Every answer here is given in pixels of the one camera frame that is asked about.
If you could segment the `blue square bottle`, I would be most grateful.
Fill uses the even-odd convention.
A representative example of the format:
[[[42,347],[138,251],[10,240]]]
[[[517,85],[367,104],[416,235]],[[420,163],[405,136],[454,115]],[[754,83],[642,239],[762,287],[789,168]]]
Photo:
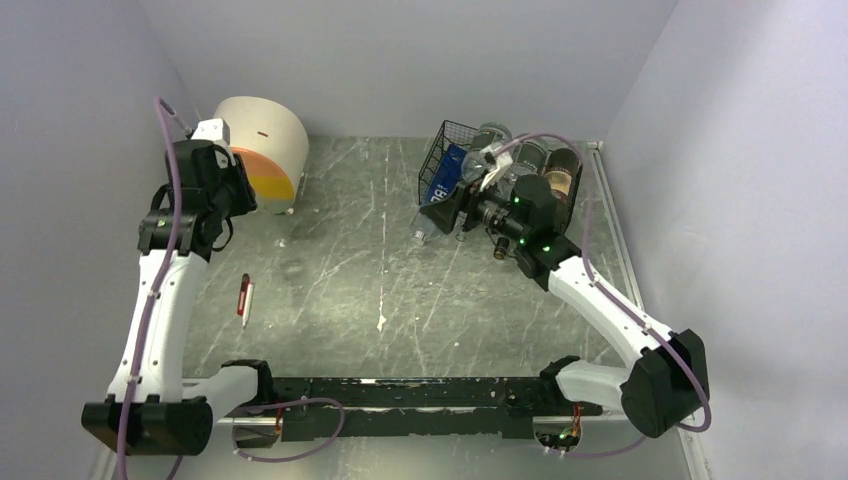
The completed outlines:
[[[447,147],[434,146],[419,175],[419,207],[443,200],[451,194],[459,178],[466,150],[454,143]],[[410,230],[419,246],[442,235],[435,225],[417,209]]]

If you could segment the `clear bottle white cap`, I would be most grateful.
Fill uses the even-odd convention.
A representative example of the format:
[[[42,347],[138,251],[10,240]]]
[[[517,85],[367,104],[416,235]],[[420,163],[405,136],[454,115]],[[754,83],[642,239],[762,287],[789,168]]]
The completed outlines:
[[[490,168],[485,154],[511,139],[512,133],[504,124],[498,122],[481,124],[464,157],[461,167],[462,180],[471,184],[485,176]]]

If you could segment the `clear bottle silver cap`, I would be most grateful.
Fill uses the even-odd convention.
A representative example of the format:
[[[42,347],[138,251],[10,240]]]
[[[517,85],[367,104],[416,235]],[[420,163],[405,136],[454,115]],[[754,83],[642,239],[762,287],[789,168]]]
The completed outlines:
[[[542,138],[533,138],[520,143],[512,152],[513,164],[501,180],[501,193],[509,197],[520,177],[539,174],[546,165],[548,154],[548,144]]]

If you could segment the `dark bottle black neck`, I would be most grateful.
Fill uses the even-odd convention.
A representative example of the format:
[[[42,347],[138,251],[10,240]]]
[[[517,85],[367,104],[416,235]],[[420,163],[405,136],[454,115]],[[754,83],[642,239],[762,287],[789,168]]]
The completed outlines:
[[[558,148],[548,156],[543,176],[547,179],[552,194],[566,211],[573,209],[581,170],[582,161],[570,148]]]

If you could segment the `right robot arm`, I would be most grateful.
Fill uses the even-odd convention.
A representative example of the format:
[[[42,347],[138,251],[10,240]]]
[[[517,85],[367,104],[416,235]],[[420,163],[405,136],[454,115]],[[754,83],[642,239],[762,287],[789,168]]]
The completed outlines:
[[[564,209],[544,177],[526,175],[506,199],[480,182],[461,182],[419,211],[444,233],[465,219],[511,242],[520,271],[573,307],[621,358],[620,368],[577,358],[554,363],[539,389],[548,412],[562,414],[575,403],[606,407],[649,438],[673,427],[705,431],[712,412],[702,339],[690,329],[674,331],[615,291],[562,232]]]

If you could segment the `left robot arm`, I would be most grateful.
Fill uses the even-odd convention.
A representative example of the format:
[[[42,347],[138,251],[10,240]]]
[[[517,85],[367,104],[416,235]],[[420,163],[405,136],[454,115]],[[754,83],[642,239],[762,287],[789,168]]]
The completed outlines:
[[[198,455],[222,417],[240,407],[261,416],[277,400],[260,360],[228,361],[184,384],[188,326],[216,241],[257,204],[240,156],[221,141],[177,141],[166,166],[169,181],[139,225],[138,295],[122,360],[105,399],[81,414],[86,431],[127,456]]]

